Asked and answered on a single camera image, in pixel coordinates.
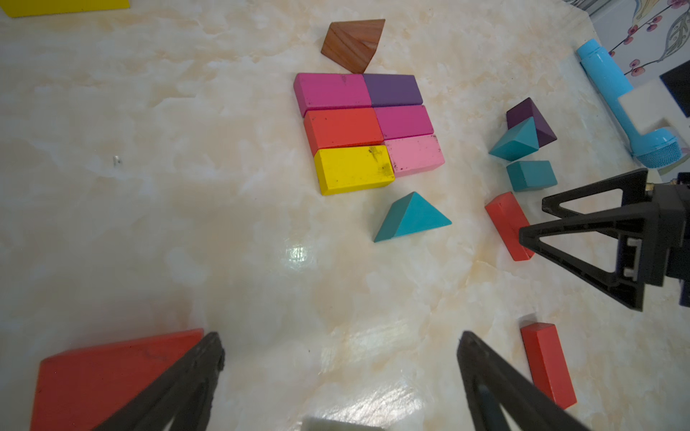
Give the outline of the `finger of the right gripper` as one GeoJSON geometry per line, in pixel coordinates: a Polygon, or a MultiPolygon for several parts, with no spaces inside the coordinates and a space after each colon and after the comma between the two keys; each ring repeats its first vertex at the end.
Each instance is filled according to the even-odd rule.
{"type": "Polygon", "coordinates": [[[519,230],[519,242],[641,312],[645,285],[652,280],[658,227],[659,211],[643,203],[533,224],[519,230]]]}
{"type": "Polygon", "coordinates": [[[620,190],[622,193],[620,202],[615,204],[614,208],[642,203],[647,200],[647,176],[647,169],[637,169],[573,190],[551,195],[542,199],[542,210],[546,214],[559,218],[581,216],[581,213],[564,208],[562,204],[577,199],[593,197],[612,190],[620,190]]]}

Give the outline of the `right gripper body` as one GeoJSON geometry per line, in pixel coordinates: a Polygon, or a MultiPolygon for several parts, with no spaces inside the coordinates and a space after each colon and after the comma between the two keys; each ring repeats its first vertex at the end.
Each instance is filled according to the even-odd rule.
{"type": "Polygon", "coordinates": [[[689,173],[669,183],[649,184],[647,197],[657,210],[652,234],[650,274],[646,284],[661,287],[664,278],[678,279],[679,304],[689,306],[689,173]]]}

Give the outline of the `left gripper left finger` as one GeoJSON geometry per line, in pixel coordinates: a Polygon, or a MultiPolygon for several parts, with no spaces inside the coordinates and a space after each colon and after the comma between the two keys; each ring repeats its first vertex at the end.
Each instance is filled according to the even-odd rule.
{"type": "Polygon", "coordinates": [[[205,430],[225,364],[217,332],[210,332],[98,430],[205,430]]]}

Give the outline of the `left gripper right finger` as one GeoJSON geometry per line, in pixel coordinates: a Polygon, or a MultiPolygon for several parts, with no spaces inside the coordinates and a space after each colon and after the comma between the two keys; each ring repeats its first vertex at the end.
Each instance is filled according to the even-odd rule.
{"type": "Polygon", "coordinates": [[[509,414],[523,430],[585,430],[474,332],[456,352],[468,409],[476,430],[508,430],[509,414]]]}

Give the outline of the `red block front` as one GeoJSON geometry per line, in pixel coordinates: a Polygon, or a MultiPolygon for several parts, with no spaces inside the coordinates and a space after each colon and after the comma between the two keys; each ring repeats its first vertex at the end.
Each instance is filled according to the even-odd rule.
{"type": "Polygon", "coordinates": [[[520,329],[533,384],[562,409],[577,403],[557,328],[532,323],[520,329]]]}

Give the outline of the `red block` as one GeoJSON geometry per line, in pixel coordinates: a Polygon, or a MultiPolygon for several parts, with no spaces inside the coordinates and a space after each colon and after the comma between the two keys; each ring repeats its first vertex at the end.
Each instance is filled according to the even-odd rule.
{"type": "Polygon", "coordinates": [[[203,329],[72,349],[41,361],[31,430],[92,430],[204,336],[203,329]]]}
{"type": "Polygon", "coordinates": [[[503,193],[485,207],[494,227],[514,261],[530,260],[534,252],[519,242],[519,230],[529,226],[528,219],[512,192],[503,193]]]}
{"type": "Polygon", "coordinates": [[[322,149],[381,145],[385,140],[373,108],[308,111],[303,123],[313,156],[322,149]]]}
{"type": "Polygon", "coordinates": [[[532,323],[520,329],[533,384],[562,409],[577,403],[557,328],[532,323]]]}

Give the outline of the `pink rectangular block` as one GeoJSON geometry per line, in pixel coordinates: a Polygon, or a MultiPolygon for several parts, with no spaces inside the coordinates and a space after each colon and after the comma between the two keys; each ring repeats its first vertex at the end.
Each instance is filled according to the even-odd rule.
{"type": "Polygon", "coordinates": [[[435,135],[386,140],[385,146],[396,178],[433,171],[445,163],[435,135]]]}

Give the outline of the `magenta block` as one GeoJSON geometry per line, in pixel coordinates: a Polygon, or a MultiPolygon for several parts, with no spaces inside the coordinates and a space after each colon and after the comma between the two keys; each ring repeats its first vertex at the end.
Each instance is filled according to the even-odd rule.
{"type": "Polygon", "coordinates": [[[293,88],[302,117],[308,111],[373,106],[363,75],[299,73],[293,88]]]}
{"type": "Polygon", "coordinates": [[[384,140],[433,135],[434,129],[423,105],[375,108],[384,140]]]}

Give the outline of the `yellow block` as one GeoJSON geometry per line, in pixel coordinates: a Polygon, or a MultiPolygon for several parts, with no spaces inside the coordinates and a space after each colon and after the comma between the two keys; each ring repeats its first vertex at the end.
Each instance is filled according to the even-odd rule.
{"type": "Polygon", "coordinates": [[[1,0],[11,18],[129,9],[129,0],[1,0]]]}
{"type": "Polygon", "coordinates": [[[385,145],[322,149],[314,157],[314,167],[323,196],[381,188],[395,181],[385,145]]]}

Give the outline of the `purple rectangular block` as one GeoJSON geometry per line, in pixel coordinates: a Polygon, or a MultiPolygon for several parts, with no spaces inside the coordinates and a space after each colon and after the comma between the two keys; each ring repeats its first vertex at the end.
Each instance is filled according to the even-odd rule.
{"type": "Polygon", "coordinates": [[[363,77],[375,108],[423,104],[414,75],[364,74],[363,77]]]}

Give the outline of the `brown triangle block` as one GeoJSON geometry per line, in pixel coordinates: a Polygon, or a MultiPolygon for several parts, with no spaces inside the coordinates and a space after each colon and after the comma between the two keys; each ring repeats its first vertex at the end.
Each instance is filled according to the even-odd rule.
{"type": "Polygon", "coordinates": [[[333,22],[321,53],[352,74],[364,74],[381,39],[385,19],[333,22]]]}

